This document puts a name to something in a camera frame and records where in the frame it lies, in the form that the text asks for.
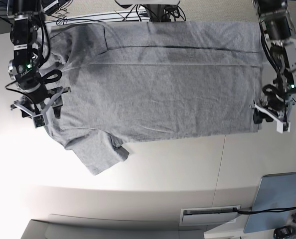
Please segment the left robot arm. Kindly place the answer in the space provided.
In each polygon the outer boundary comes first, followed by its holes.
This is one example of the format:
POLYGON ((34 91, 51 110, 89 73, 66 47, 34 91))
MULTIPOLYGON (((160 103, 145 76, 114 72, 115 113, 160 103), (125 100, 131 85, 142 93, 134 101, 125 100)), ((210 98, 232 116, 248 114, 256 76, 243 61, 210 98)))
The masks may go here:
MULTIPOLYGON (((290 40, 295 32, 285 0, 256 0, 261 44, 267 60, 276 72, 271 84, 263 87, 264 98, 251 105, 254 123, 262 121, 286 122, 292 106, 296 103, 296 45, 290 40)), ((63 105, 62 94, 70 88, 47 89, 46 85, 60 80, 62 72, 52 70, 41 76, 39 69, 49 55, 43 54, 45 45, 50 44, 42 15, 46 9, 39 0, 10 0, 7 14, 12 16, 10 39, 14 45, 14 58, 8 72, 18 86, 22 99, 11 108, 20 109, 23 117, 33 119, 37 127, 46 125, 46 113, 53 109, 60 118, 63 105)))

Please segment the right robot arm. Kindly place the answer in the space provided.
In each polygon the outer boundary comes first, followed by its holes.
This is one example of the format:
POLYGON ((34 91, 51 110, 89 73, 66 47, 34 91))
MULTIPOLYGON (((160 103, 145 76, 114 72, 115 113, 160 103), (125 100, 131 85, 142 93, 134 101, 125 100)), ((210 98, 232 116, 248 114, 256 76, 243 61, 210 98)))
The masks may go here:
POLYGON ((114 134, 158 126, 239 127, 272 118, 256 102, 264 36, 252 22, 83 24, 51 42, 40 2, 16 0, 10 76, 37 126, 114 134), (252 109, 247 102, 254 101, 252 109))

